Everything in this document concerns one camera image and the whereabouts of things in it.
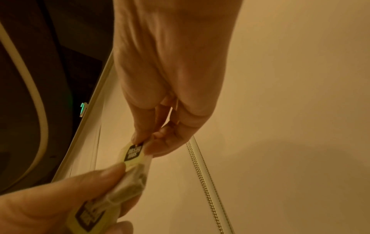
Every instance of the small packet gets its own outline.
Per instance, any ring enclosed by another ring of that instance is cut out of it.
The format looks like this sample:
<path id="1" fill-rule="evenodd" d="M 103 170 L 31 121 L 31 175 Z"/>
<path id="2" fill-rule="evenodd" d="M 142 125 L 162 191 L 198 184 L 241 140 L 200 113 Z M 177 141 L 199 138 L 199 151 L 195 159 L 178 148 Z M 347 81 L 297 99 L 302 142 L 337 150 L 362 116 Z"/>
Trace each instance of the small packet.
<path id="1" fill-rule="evenodd" d="M 67 217 L 63 234 L 102 234 L 117 222 L 120 204 L 143 192 L 152 156 L 144 155 L 143 143 L 127 144 L 119 153 L 119 162 L 125 162 L 126 174 L 104 196 L 87 201 L 72 210 Z"/>

